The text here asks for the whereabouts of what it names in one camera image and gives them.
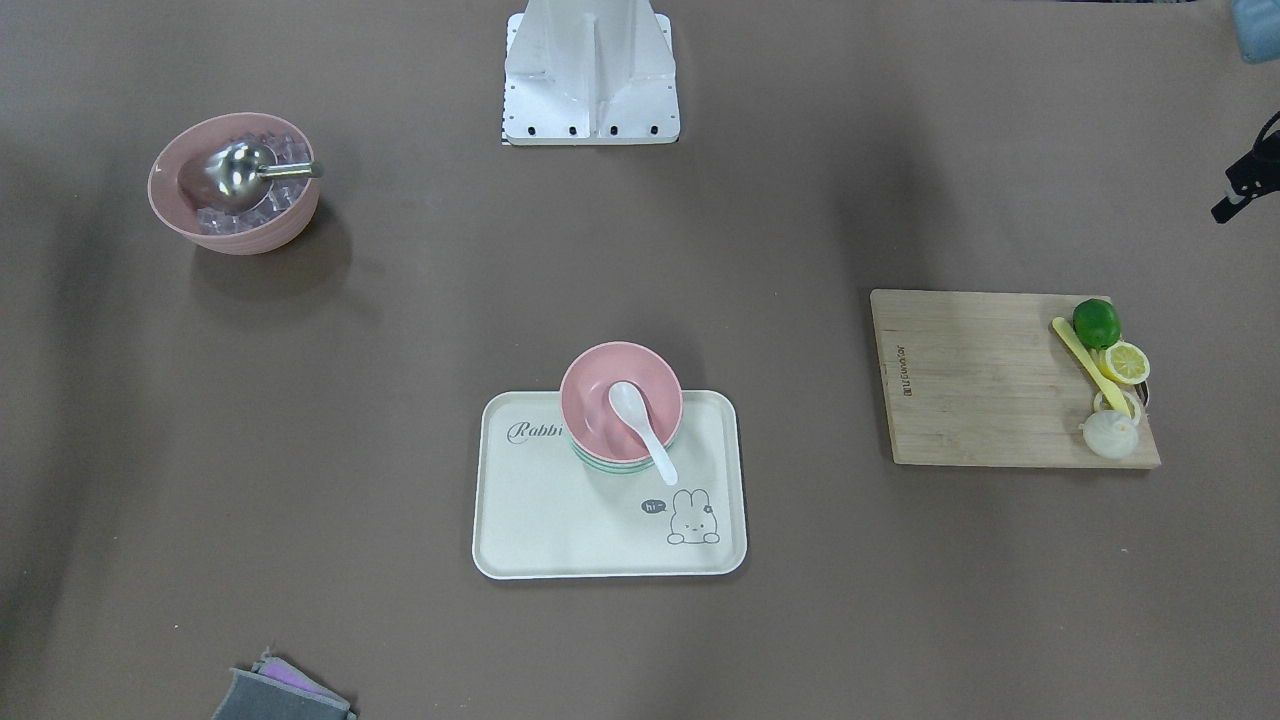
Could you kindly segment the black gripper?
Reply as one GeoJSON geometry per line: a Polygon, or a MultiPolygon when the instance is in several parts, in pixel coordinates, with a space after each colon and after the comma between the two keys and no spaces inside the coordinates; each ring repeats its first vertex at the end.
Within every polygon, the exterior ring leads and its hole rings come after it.
{"type": "Polygon", "coordinates": [[[1279,190],[1279,113],[1260,129],[1251,149],[1226,170],[1228,192],[1211,208],[1219,224],[1231,220],[1256,199],[1279,190]]]}

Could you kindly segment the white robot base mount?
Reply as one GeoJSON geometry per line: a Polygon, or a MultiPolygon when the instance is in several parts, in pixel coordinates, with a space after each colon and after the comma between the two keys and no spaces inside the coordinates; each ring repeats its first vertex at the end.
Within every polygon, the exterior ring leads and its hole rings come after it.
{"type": "Polygon", "coordinates": [[[649,1],[530,1],[506,23],[500,138],[666,145],[682,122],[672,24],[649,1]]]}

